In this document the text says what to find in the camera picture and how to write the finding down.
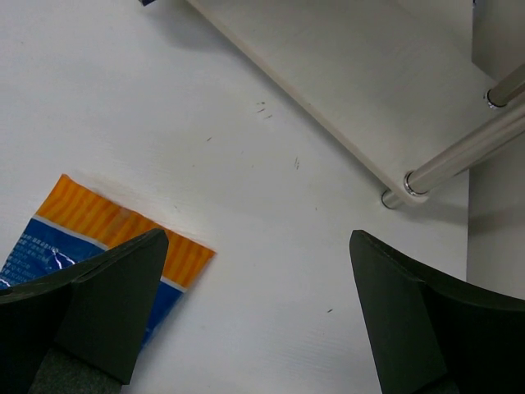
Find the blue Barilla pasta box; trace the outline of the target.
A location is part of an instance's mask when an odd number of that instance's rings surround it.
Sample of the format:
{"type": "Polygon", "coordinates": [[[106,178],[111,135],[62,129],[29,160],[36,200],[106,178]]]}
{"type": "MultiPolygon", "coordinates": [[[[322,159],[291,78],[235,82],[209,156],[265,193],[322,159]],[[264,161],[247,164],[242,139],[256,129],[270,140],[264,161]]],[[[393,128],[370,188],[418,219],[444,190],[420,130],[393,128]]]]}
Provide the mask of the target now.
{"type": "Polygon", "coordinates": [[[156,0],[139,0],[140,4],[144,7],[146,7],[147,5],[155,2],[156,0]]]}

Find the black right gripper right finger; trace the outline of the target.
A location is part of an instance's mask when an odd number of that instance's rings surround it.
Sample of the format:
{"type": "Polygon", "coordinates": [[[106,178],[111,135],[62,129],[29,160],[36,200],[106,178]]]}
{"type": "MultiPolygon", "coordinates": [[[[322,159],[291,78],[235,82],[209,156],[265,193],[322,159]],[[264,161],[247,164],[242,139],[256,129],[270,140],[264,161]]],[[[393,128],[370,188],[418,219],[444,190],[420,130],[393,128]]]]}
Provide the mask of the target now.
{"type": "Polygon", "coordinates": [[[363,230],[349,254],[384,393],[522,393],[524,302],[402,254],[363,230]]]}

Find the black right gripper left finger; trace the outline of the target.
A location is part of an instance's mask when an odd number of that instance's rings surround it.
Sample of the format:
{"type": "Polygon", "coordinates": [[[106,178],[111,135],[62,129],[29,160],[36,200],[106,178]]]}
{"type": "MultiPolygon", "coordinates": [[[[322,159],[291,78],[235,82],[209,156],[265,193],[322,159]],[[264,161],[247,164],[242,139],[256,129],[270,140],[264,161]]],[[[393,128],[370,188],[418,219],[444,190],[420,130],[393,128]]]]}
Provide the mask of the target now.
{"type": "Polygon", "coordinates": [[[168,249],[153,229],[1,290],[3,393],[118,393],[130,383],[168,249]]]}

